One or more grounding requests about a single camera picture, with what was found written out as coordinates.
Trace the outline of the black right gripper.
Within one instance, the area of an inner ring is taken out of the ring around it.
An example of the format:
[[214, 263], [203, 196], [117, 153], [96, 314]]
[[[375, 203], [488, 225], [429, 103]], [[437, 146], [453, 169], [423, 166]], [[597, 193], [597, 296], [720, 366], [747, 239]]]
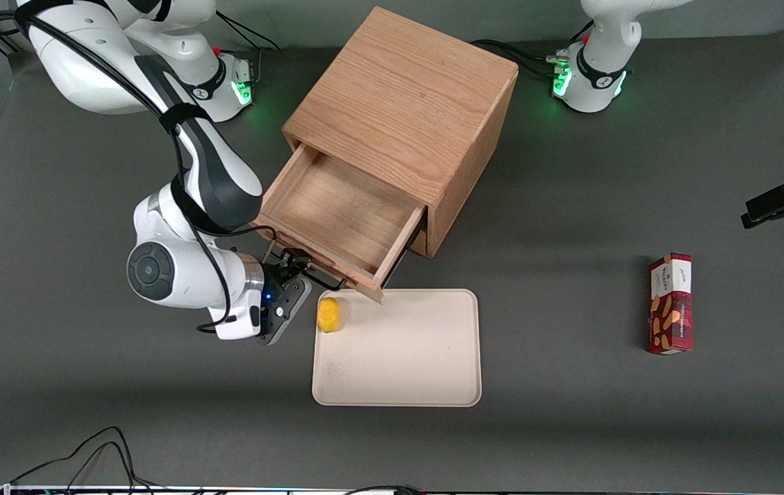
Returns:
[[278, 263], [263, 264], [259, 344], [275, 344], [306, 301], [312, 282], [303, 272], [311, 263], [312, 256], [306, 250], [285, 248], [279, 253]]

